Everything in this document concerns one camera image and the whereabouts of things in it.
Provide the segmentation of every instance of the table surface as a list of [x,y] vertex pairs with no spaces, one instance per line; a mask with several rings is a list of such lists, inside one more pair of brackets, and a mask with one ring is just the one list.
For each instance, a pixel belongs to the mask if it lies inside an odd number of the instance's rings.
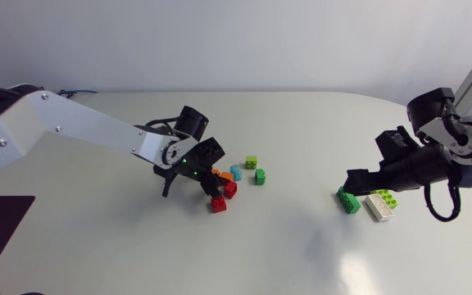
[[[468,294],[472,189],[461,216],[436,221],[421,190],[394,193],[379,223],[334,196],[347,169],[378,169],[374,139],[406,108],[347,93],[100,93],[75,97],[132,125],[177,116],[210,123],[226,156],[257,156],[264,186],[243,170],[228,210],[212,214],[199,183],[163,179],[137,157],[55,134],[0,171],[0,195],[34,195],[0,257],[2,294]],[[432,186],[447,214],[446,183]]]

